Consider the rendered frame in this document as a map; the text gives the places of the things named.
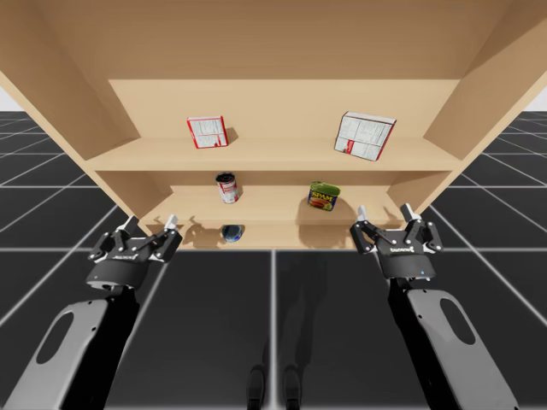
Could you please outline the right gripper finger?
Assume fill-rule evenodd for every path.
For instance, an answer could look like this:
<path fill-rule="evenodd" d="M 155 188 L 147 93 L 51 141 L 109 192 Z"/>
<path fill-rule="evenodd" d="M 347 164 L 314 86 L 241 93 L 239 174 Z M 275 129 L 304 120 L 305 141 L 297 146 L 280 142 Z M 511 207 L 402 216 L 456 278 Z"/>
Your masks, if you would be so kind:
<path fill-rule="evenodd" d="M 407 222 L 403 240 L 406 245 L 421 253 L 438 253 L 444 250 L 438 229 L 433 222 L 424 220 L 408 203 L 404 203 L 400 210 Z"/>
<path fill-rule="evenodd" d="M 350 227 L 350 235 L 361 255 L 376 249 L 380 240 L 387 241 L 386 232 L 368 220 L 366 209 L 363 205 L 357 209 L 356 222 Z"/>

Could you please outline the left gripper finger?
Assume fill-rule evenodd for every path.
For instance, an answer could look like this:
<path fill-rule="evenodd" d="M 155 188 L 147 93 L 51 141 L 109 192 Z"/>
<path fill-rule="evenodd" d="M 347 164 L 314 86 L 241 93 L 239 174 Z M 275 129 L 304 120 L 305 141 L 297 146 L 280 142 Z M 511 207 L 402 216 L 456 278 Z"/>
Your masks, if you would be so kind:
<path fill-rule="evenodd" d="M 179 219 L 171 214 L 165 226 L 148 237 L 129 237 L 123 243 L 123 259 L 135 263 L 170 261 L 179 247 Z"/>
<path fill-rule="evenodd" d="M 132 215 L 114 231 L 105 232 L 92 248 L 88 259 L 100 261 L 114 251 L 123 252 L 126 249 L 126 242 L 132 238 L 132 234 L 138 227 L 138 222 L 139 219 Z"/>

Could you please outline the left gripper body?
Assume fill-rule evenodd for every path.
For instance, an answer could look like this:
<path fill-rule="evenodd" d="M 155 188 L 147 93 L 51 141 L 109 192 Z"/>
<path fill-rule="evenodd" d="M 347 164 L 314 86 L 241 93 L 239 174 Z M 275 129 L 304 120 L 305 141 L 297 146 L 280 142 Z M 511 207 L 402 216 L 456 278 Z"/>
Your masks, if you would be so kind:
<path fill-rule="evenodd" d="M 88 259 L 95 266 L 86 278 L 86 283 L 99 290 L 127 287 L 137 290 L 144 282 L 150 266 L 149 247 L 130 248 L 122 253 L 118 249 L 110 252 L 93 250 Z"/>

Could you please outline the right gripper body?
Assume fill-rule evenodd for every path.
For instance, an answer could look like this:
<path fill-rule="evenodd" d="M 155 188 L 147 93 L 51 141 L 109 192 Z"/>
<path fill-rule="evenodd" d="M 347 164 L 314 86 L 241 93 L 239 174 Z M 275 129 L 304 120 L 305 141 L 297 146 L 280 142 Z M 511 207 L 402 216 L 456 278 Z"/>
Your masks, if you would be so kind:
<path fill-rule="evenodd" d="M 407 239 L 403 230 L 386 230 L 385 238 L 376 240 L 381 271 L 386 279 L 431 279 L 436 276 L 423 244 Z"/>

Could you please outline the green and blue rectangular can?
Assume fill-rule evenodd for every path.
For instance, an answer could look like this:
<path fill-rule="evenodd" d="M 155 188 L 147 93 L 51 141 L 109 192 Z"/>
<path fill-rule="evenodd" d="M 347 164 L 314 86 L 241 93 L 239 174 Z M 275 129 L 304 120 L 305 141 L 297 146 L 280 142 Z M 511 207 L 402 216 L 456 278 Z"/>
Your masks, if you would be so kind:
<path fill-rule="evenodd" d="M 309 187 L 308 205 L 331 212 L 340 192 L 340 188 L 336 185 L 315 181 Z"/>

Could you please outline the red and white can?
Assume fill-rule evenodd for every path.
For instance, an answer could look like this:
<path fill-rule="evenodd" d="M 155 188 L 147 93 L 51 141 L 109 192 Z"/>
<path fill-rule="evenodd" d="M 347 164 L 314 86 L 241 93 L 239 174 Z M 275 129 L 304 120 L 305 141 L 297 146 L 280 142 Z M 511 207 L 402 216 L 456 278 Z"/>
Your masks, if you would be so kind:
<path fill-rule="evenodd" d="M 221 199 L 226 204 L 233 204 L 238 201 L 238 186 L 233 173 L 219 173 L 215 177 Z"/>

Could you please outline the large red and white carton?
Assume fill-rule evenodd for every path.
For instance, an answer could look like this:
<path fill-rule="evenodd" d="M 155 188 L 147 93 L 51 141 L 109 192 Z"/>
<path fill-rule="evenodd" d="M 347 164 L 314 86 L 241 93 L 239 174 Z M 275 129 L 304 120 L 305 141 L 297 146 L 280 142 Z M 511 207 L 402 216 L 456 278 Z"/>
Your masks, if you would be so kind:
<path fill-rule="evenodd" d="M 346 112 L 340 121 L 334 149 L 367 161 L 377 161 L 396 123 L 388 117 Z"/>

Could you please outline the small red and white carton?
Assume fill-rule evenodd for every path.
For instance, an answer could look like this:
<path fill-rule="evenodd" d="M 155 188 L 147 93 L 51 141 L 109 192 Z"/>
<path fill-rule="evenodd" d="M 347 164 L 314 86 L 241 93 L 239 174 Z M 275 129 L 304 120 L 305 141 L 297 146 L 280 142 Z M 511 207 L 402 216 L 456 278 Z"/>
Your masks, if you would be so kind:
<path fill-rule="evenodd" d="M 197 149 L 219 148 L 228 145 L 226 128 L 221 115 L 188 117 L 186 123 Z"/>

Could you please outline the pale wooden shelf unit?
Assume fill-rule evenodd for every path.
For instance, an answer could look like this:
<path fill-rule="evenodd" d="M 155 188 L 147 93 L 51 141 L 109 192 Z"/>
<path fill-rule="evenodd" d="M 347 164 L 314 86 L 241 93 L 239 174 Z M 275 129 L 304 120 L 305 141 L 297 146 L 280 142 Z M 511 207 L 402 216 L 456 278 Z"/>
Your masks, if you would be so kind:
<path fill-rule="evenodd" d="M 0 0 L 0 87 L 188 248 L 231 223 L 244 249 L 346 248 L 361 205 L 399 227 L 546 86 L 547 0 Z M 346 112 L 397 121 L 377 161 L 334 149 Z M 197 149 L 187 118 L 219 115 L 228 145 Z"/>

